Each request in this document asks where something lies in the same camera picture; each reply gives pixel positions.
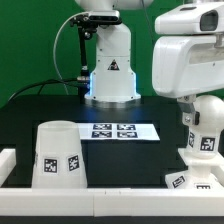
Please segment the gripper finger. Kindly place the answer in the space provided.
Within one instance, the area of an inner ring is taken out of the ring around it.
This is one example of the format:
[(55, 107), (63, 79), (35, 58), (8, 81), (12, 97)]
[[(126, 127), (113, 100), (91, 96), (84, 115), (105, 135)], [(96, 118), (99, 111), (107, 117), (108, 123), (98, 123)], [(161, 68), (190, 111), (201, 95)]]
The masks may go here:
[(195, 101), (195, 95), (183, 96), (177, 99), (178, 105), (182, 111), (182, 122), (184, 125), (190, 126), (199, 124), (200, 113), (194, 107)]

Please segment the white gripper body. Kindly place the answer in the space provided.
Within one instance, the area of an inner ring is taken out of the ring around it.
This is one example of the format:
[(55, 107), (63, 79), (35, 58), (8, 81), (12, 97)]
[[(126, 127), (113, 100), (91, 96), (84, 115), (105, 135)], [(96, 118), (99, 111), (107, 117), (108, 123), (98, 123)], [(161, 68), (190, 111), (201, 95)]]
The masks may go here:
[(161, 37), (155, 44), (152, 85), (155, 92), (179, 98), (224, 88), (224, 46), (216, 37)]

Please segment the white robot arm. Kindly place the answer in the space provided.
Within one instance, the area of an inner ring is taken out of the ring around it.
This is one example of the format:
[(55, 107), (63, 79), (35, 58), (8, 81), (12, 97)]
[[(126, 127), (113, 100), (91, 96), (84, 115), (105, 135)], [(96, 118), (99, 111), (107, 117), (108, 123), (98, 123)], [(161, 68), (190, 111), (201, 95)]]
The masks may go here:
[[(85, 35), (97, 34), (96, 67), (90, 75), (89, 102), (124, 104), (140, 98), (131, 70), (131, 33), (122, 10), (137, 10), (155, 0), (75, 0), (84, 10)], [(163, 97), (176, 98), (183, 122), (197, 125), (198, 94), (224, 88), (224, 0), (191, 0), (155, 19), (160, 35), (153, 50), (152, 85)]]

